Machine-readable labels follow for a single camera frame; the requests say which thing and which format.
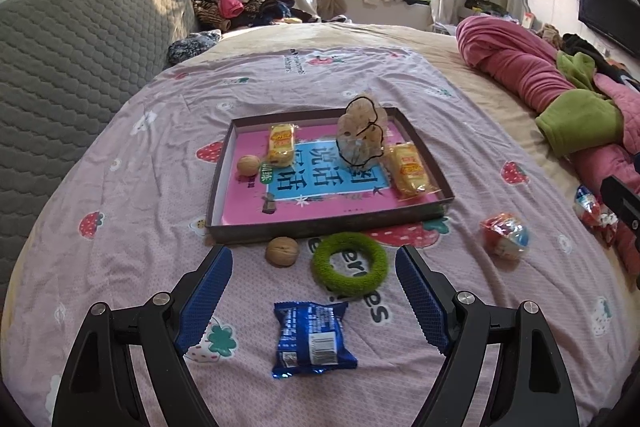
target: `gray quilted headboard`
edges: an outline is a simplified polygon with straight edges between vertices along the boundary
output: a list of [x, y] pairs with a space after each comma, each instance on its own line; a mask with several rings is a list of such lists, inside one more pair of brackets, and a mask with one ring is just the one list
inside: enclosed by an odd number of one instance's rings
[[191, 0], [0, 3], [0, 306], [44, 204], [193, 27]]

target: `metal screw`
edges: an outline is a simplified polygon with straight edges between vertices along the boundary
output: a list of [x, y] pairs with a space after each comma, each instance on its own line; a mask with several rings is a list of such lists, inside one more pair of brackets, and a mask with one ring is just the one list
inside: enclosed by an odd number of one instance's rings
[[105, 306], [104, 303], [98, 302], [97, 304], [91, 306], [91, 314], [96, 316], [102, 315], [106, 309], [107, 306]]
[[476, 302], [476, 296], [471, 292], [460, 292], [458, 294], [458, 300], [463, 304], [473, 304]]
[[171, 298], [171, 295], [169, 295], [166, 292], [156, 293], [154, 295], [153, 303], [156, 306], [164, 306], [165, 304], [167, 304], [167, 302], [169, 302], [170, 298]]
[[526, 312], [535, 315], [540, 310], [539, 306], [533, 301], [527, 301], [524, 303], [524, 309]]

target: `television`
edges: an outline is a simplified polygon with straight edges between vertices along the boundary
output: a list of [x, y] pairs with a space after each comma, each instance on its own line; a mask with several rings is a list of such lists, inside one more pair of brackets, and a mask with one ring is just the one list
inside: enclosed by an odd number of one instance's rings
[[640, 58], [640, 4], [633, 0], [580, 0], [578, 20]]

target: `white barcode label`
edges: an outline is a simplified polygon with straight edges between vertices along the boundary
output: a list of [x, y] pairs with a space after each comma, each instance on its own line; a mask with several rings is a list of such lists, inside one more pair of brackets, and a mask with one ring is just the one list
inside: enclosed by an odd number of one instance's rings
[[313, 365], [336, 365], [335, 331], [309, 334], [309, 356]]
[[283, 351], [282, 363], [285, 367], [298, 367], [298, 356], [295, 351]]

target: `yellow packaged snack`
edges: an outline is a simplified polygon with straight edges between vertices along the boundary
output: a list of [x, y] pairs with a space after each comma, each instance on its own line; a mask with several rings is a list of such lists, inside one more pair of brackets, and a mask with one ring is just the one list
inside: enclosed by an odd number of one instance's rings
[[391, 172], [396, 188], [402, 199], [415, 198], [433, 192], [418, 150], [412, 142], [400, 143], [387, 148], [385, 155], [386, 168]]
[[267, 154], [267, 161], [271, 165], [287, 167], [293, 162], [296, 151], [294, 129], [295, 126], [292, 123], [282, 123], [271, 127]]

